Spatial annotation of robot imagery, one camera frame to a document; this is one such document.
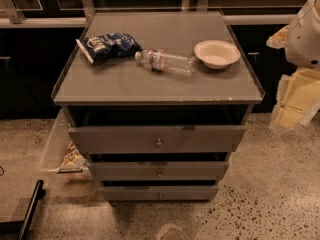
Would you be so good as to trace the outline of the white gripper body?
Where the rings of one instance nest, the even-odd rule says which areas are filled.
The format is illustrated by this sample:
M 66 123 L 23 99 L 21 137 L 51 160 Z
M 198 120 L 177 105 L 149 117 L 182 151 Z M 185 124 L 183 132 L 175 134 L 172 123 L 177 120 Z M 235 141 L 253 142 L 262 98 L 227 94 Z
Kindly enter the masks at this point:
M 281 76 L 269 128 L 289 131 L 307 126 L 319 109 L 320 71 L 298 67 L 291 76 Z

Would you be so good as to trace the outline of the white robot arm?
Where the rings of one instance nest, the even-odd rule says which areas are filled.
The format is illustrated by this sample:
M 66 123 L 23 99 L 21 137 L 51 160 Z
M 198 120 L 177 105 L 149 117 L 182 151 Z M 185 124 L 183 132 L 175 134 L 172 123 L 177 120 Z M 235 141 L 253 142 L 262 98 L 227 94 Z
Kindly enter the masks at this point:
M 320 100 L 320 0 L 307 0 L 289 25 L 266 42 L 285 50 L 286 60 L 297 66 L 278 83 L 270 129 L 284 133 L 306 126 L 319 110 Z

